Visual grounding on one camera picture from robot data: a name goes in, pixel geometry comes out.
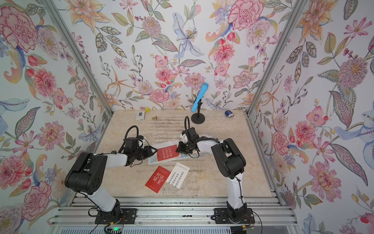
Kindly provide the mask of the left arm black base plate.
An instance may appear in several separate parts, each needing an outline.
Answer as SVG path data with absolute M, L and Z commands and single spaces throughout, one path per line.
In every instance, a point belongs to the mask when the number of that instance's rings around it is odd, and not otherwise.
M 137 209 L 124 209 L 114 210 L 112 212 L 101 212 L 95 218 L 95 224 L 134 224 L 137 215 Z

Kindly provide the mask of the white card black text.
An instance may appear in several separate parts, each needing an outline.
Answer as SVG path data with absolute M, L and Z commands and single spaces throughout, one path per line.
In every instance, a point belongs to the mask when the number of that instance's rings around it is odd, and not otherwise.
M 189 171 L 190 168 L 188 166 L 177 163 L 171 171 L 166 183 L 177 189 L 180 189 Z

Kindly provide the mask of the red money card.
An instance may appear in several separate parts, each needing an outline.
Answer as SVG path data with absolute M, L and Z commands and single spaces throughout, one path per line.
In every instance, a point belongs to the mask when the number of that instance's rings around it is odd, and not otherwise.
M 179 153 L 176 153 L 177 145 L 171 145 L 163 147 L 157 150 L 157 160 L 166 161 L 179 157 Z

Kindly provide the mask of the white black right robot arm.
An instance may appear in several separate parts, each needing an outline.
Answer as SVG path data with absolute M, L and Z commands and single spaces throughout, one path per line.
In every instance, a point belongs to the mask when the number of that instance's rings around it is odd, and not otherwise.
M 246 161 L 239 148 L 231 138 L 219 141 L 216 138 L 199 136 L 190 126 L 190 118 L 185 117 L 184 131 L 180 135 L 176 152 L 192 156 L 192 153 L 207 152 L 214 156 L 220 173 L 228 185 L 227 208 L 212 218 L 218 222 L 230 221 L 240 223 L 248 211 L 243 199 L 243 173 Z

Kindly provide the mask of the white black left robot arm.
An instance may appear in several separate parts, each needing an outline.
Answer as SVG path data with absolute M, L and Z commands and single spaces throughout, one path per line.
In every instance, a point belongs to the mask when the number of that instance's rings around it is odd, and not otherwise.
M 98 215 L 103 220 L 119 221 L 124 217 L 120 202 L 102 186 L 105 171 L 109 168 L 132 166 L 136 160 L 142 162 L 156 153 L 157 149 L 139 134 L 139 128 L 131 126 L 118 151 L 109 154 L 81 153 L 67 174 L 64 185 L 85 195 L 96 206 Z

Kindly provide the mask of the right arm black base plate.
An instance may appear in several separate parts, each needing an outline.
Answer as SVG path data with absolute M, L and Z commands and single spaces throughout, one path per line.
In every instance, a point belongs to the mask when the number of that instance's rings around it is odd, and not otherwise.
M 216 224 L 255 224 L 253 211 L 250 208 L 231 210 L 229 208 L 215 208 L 210 217 Z

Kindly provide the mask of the red card pink characters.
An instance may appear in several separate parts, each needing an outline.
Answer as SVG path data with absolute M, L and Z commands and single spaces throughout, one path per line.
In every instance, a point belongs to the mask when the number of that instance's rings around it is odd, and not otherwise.
M 170 174 L 171 172 L 169 170 L 158 166 L 150 179 L 146 182 L 145 186 L 158 194 Z

